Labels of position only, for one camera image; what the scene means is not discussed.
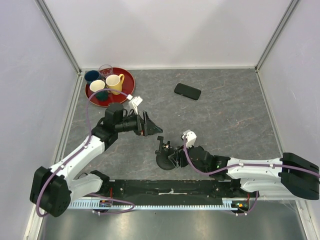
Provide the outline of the black phone stand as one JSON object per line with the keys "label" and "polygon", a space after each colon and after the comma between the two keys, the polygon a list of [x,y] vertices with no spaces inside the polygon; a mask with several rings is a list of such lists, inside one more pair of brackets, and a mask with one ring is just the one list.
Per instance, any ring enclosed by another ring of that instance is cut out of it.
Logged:
{"label": "black phone stand", "polygon": [[175,147],[171,146],[170,141],[164,143],[163,136],[158,136],[157,140],[159,141],[158,150],[155,151],[157,165],[165,171],[175,169],[176,167],[174,167],[173,164],[168,160],[168,156],[171,155],[172,149],[174,149]]}

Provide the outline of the black smartphone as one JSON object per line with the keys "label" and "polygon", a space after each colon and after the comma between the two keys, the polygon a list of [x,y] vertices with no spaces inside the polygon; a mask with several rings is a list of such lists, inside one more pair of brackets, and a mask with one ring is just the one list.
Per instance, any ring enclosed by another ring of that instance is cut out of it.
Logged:
{"label": "black smartphone", "polygon": [[197,88],[185,85],[183,83],[178,83],[174,89],[174,93],[192,100],[198,100],[202,92]]}

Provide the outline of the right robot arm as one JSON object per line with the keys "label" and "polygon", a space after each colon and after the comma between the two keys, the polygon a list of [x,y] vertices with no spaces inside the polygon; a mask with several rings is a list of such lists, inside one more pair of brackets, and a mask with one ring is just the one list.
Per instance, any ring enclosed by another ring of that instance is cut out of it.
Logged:
{"label": "right robot arm", "polygon": [[319,200],[320,170],[310,161],[291,152],[267,160],[244,160],[212,155],[203,147],[163,147],[169,168],[191,166],[197,173],[219,181],[231,180],[235,197],[258,192],[268,196],[296,196]]}

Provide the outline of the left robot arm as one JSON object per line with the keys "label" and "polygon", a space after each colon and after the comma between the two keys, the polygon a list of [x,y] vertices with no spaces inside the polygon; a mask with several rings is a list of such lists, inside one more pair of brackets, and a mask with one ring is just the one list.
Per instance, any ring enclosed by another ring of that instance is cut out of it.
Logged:
{"label": "left robot arm", "polygon": [[148,116],[135,110],[127,111],[121,103],[110,104],[85,140],[67,157],[49,168],[39,167],[33,176],[30,201],[39,217],[59,217],[69,204],[89,194],[106,196],[110,191],[108,176],[93,171],[83,179],[76,175],[95,157],[105,152],[119,133],[134,132],[138,136],[160,134],[163,130]]}

